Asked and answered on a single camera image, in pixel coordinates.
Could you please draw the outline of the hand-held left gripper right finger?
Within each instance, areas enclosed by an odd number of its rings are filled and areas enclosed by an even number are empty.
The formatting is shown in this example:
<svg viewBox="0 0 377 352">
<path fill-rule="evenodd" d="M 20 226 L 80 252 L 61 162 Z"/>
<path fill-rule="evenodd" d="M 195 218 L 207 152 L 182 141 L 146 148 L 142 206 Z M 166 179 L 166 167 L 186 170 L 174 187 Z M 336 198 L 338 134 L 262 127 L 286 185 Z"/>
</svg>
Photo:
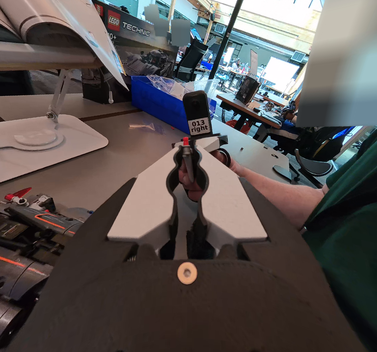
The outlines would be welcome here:
<svg viewBox="0 0 377 352">
<path fill-rule="evenodd" d="M 196 181 L 203 188 L 193 224 L 197 246 L 220 250 L 224 245 L 259 243 L 268 239 L 246 192 L 247 182 L 203 147 L 195 146 L 198 157 Z"/>
</svg>

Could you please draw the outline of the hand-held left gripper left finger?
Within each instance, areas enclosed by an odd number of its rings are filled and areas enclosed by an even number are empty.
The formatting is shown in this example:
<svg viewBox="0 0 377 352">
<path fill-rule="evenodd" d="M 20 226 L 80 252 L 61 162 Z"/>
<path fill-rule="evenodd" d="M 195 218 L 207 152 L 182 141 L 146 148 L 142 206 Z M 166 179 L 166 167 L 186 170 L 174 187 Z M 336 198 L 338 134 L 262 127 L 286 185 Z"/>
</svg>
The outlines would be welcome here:
<svg viewBox="0 0 377 352">
<path fill-rule="evenodd" d="M 174 258 L 182 147 L 174 147 L 136 178 L 108 234 L 110 241 L 149 244 L 160 258 Z"/>
</svg>

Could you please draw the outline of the lego car model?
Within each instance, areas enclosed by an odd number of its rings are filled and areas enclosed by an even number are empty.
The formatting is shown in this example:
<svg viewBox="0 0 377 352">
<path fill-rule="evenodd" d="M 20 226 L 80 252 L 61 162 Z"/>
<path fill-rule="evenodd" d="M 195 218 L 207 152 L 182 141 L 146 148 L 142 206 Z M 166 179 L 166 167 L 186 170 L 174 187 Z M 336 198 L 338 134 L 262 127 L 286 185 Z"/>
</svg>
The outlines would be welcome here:
<svg viewBox="0 0 377 352">
<path fill-rule="evenodd" d="M 56 208 L 32 188 L 6 194 L 0 202 L 0 344 L 3 350 L 24 325 L 54 265 L 93 213 Z"/>
</svg>

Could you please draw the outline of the person's right forearm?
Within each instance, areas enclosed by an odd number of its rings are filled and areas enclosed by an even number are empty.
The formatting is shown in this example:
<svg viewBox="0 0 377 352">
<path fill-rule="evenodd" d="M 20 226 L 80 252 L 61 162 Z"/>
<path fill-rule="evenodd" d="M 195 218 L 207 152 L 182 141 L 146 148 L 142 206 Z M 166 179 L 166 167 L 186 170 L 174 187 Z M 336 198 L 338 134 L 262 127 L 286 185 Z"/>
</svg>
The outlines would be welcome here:
<svg viewBox="0 0 377 352">
<path fill-rule="evenodd" d="M 313 189 L 308 186 L 281 183 L 245 168 L 234 160 L 230 169 L 253 185 L 299 231 L 329 191 L 327 185 L 321 189 Z"/>
</svg>

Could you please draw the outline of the black lego set box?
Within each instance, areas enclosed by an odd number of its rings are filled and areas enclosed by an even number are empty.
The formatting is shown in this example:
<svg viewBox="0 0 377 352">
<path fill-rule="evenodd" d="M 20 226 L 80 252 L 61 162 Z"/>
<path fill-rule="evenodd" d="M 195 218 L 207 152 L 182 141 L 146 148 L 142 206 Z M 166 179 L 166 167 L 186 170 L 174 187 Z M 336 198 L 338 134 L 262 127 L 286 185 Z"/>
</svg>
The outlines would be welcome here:
<svg viewBox="0 0 377 352">
<path fill-rule="evenodd" d="M 84 99 L 99 104 L 131 102 L 131 77 L 158 75 L 171 78 L 178 47 L 171 44 L 171 34 L 155 35 L 154 26 L 125 11 L 125 7 L 92 0 L 124 68 L 122 77 L 128 90 L 121 86 L 104 67 L 81 71 Z"/>
</svg>

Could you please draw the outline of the lego instruction booklet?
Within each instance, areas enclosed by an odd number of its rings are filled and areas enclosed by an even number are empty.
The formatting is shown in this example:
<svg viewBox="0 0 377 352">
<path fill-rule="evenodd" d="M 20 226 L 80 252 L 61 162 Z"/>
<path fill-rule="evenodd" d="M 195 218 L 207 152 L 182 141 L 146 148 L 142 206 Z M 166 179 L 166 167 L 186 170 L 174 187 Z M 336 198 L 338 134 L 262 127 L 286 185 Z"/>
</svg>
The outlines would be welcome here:
<svg viewBox="0 0 377 352">
<path fill-rule="evenodd" d="M 1 0 L 1 41 L 89 49 L 128 90 L 119 55 L 92 0 Z"/>
</svg>

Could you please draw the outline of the person's right hand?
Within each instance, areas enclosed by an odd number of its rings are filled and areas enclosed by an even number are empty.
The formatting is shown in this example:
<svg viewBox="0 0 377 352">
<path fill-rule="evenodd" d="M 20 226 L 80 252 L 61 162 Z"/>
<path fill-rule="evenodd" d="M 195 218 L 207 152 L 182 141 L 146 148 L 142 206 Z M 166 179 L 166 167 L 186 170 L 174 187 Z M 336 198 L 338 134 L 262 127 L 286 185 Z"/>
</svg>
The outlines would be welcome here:
<svg viewBox="0 0 377 352">
<path fill-rule="evenodd" d="M 218 161 L 232 170 L 239 177 L 248 178 L 249 174 L 251 173 L 248 168 L 241 166 L 224 149 L 215 150 L 211 152 L 211 155 L 213 155 Z M 178 174 L 179 182 L 183 185 L 188 198 L 194 202 L 197 202 L 203 193 L 203 190 L 199 187 L 196 180 L 191 181 L 189 179 L 188 169 L 184 161 L 182 161 Z"/>
</svg>

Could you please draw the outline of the flat clear plastic bag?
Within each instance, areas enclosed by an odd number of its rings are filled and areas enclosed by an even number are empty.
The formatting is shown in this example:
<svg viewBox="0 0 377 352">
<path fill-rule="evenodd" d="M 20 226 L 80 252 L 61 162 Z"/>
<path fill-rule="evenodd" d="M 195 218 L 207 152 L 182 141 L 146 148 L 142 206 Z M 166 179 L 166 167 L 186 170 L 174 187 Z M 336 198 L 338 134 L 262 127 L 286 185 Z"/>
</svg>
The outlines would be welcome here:
<svg viewBox="0 0 377 352">
<path fill-rule="evenodd" d="M 129 129 L 138 129 L 148 133 L 166 135 L 164 128 L 160 124 L 156 123 L 129 124 Z"/>
</svg>

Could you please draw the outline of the wooden desk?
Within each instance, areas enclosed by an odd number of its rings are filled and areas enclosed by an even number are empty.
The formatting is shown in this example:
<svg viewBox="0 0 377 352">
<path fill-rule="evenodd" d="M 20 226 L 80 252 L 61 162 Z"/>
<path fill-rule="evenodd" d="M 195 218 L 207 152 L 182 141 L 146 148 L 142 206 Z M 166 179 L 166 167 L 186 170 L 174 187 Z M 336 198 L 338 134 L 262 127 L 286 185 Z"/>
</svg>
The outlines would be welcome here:
<svg viewBox="0 0 377 352">
<path fill-rule="evenodd" d="M 272 111 L 267 111 L 265 109 L 264 103 L 257 101 L 251 101 L 247 105 L 244 105 L 239 100 L 235 99 L 235 95 L 230 94 L 218 94 L 216 100 L 220 100 L 220 107 L 228 110 L 234 111 L 236 114 L 240 115 L 235 129 L 241 131 L 244 124 L 248 121 L 251 125 L 255 123 L 266 123 L 271 127 L 279 129 L 281 127 L 281 122 L 279 122 Z"/>
</svg>

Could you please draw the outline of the crumpled clear plastic bags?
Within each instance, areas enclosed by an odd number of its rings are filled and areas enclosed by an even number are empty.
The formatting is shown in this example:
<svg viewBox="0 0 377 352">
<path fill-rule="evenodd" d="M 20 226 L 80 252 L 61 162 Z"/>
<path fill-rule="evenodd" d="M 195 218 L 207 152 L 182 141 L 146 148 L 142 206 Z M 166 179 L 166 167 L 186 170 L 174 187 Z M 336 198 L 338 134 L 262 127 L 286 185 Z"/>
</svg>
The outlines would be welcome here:
<svg viewBox="0 0 377 352">
<path fill-rule="evenodd" d="M 219 79 L 182 82 L 157 75 L 148 75 L 148 80 L 152 85 L 163 92 L 183 100 L 183 96 L 189 92 L 204 91 L 208 99 L 216 97 L 215 91 L 219 85 Z"/>
</svg>

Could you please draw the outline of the blue plastic bin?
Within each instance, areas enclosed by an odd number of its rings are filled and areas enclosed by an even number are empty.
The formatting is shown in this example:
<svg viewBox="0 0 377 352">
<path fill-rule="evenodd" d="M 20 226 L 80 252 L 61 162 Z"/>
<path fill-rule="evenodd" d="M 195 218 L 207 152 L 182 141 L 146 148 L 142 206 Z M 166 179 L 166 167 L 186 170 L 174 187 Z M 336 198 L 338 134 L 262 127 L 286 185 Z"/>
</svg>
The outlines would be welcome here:
<svg viewBox="0 0 377 352">
<path fill-rule="evenodd" d="M 132 104 L 137 108 L 155 116 L 163 118 L 186 118 L 182 100 L 155 88 L 147 76 L 131 77 Z M 216 110 L 216 101 L 208 99 L 210 119 Z"/>
</svg>

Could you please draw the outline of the small black box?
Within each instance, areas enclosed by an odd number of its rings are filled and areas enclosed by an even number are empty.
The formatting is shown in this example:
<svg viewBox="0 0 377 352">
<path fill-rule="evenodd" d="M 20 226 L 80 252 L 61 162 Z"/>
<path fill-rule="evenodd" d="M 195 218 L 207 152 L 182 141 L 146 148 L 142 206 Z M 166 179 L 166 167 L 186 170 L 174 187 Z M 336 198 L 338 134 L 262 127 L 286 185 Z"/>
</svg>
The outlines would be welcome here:
<svg viewBox="0 0 377 352">
<path fill-rule="evenodd" d="M 242 102 L 244 105 L 247 105 L 253 98 L 254 95 L 260 88 L 261 83 L 256 79 L 245 76 L 238 92 L 235 95 L 235 99 Z"/>
</svg>

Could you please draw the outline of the black pole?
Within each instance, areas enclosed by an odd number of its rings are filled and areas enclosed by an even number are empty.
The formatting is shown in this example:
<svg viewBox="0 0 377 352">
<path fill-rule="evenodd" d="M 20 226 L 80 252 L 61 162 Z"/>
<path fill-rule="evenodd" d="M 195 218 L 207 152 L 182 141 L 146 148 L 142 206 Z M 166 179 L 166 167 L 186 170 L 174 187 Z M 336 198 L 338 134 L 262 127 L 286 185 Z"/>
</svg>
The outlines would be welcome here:
<svg viewBox="0 0 377 352">
<path fill-rule="evenodd" d="M 228 40 L 229 40 L 229 37 L 230 37 L 230 34 L 233 30 L 233 27 L 234 27 L 234 24 L 235 24 L 235 21 L 236 21 L 236 18 L 239 14 L 239 11 L 241 9 L 241 6 L 243 4 L 243 1 L 244 0 L 237 0 L 236 1 L 236 4 L 233 8 L 233 12 L 231 14 L 231 17 L 230 17 L 230 20 L 229 20 L 229 23 L 228 23 L 228 26 L 227 26 L 227 29 L 225 31 L 225 34 L 224 34 L 224 37 L 222 39 L 222 42 L 220 44 L 220 47 L 219 47 L 219 50 L 218 50 L 218 53 L 216 55 L 216 59 L 214 61 L 214 64 L 213 64 L 213 67 L 212 67 L 212 70 L 209 74 L 209 80 L 212 80 L 214 79 L 215 77 L 215 74 L 218 70 L 218 67 L 219 67 L 219 64 L 220 64 L 220 61 L 221 61 L 221 58 L 222 58 L 222 55 L 224 53 L 224 50 L 227 46 L 227 43 L 228 43 Z"/>
</svg>

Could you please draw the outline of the white projection screen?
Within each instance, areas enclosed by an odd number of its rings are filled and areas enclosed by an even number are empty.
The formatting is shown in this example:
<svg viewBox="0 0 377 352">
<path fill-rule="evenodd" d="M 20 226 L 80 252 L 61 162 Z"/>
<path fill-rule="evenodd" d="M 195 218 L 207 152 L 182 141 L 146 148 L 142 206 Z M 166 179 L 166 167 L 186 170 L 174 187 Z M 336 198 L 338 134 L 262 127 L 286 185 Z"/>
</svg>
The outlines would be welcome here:
<svg viewBox="0 0 377 352">
<path fill-rule="evenodd" d="M 273 90 L 284 92 L 299 68 L 299 65 L 271 56 L 259 79 Z"/>
</svg>

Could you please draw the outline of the white book stand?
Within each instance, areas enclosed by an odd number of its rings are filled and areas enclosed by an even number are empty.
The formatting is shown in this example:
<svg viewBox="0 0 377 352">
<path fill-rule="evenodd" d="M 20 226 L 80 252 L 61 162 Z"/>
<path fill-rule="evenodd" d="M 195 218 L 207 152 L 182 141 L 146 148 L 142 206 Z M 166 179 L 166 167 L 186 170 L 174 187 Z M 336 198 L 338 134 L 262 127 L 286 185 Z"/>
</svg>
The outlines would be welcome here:
<svg viewBox="0 0 377 352">
<path fill-rule="evenodd" d="M 80 119 L 61 113 L 72 70 L 100 65 L 88 49 L 1 42 L 1 71 L 61 69 L 46 116 L 1 122 L 1 183 L 108 145 Z"/>
</svg>

